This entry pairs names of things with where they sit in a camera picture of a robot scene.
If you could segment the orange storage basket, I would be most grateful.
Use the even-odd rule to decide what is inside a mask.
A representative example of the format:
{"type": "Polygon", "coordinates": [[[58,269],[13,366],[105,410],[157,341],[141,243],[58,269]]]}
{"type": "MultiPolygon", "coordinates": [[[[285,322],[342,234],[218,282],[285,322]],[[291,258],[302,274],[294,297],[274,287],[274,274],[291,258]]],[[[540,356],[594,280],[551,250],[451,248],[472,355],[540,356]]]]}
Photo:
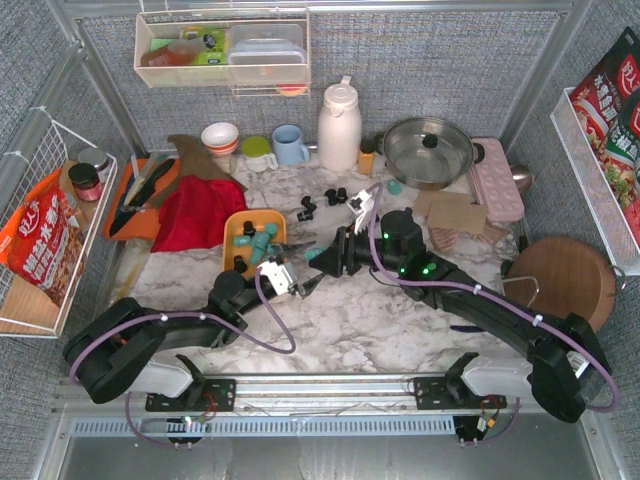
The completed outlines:
{"type": "Polygon", "coordinates": [[[287,241],[285,217],[273,209],[251,209],[232,214],[225,223],[223,270],[253,277],[257,265],[275,243],[287,241]]]}

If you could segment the cork mat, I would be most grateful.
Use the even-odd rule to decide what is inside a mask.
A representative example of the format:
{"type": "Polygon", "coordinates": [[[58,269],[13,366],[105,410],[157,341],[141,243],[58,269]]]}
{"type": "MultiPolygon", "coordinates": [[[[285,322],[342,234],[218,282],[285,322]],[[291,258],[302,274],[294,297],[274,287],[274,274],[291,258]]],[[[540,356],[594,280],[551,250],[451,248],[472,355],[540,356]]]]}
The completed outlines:
{"type": "Polygon", "coordinates": [[[479,234],[484,229],[487,214],[488,209],[483,205],[434,203],[427,216],[427,226],[479,234]]]}
{"type": "Polygon", "coordinates": [[[413,206],[413,213],[418,216],[427,217],[434,203],[462,203],[472,204],[473,197],[470,194],[447,192],[447,191],[421,191],[413,206]]]}

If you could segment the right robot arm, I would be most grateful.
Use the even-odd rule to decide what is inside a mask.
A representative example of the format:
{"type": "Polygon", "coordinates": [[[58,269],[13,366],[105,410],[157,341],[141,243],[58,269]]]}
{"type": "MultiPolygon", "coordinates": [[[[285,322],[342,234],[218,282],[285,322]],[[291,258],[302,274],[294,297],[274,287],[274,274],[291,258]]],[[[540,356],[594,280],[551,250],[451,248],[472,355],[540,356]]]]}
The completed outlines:
{"type": "Polygon", "coordinates": [[[338,228],[310,267],[334,278],[374,267],[412,300],[455,314],[521,354],[532,366],[526,380],[533,398],[556,419],[574,423],[591,407],[611,367],[584,318],[542,314],[485,288],[427,249],[409,209],[385,214],[380,227],[378,238],[338,228]]]}

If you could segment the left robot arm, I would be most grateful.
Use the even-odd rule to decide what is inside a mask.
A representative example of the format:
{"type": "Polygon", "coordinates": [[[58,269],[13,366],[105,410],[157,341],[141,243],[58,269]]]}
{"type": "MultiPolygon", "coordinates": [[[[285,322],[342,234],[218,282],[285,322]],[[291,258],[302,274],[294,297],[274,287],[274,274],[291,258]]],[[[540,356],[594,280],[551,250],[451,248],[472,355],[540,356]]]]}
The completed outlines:
{"type": "Polygon", "coordinates": [[[72,382],[82,386],[96,404],[124,393],[141,391],[195,401],[203,389],[199,370],[189,359],[180,366],[155,366],[154,355],[187,347],[222,348],[243,337],[273,352],[289,355],[296,347],[272,346],[247,333],[246,314],[283,294],[306,297],[321,281],[298,282],[290,258],[311,243],[277,244],[253,278],[236,270],[220,273],[207,304],[192,311],[162,312],[122,298],[96,317],[65,346],[63,357],[72,382]]]}

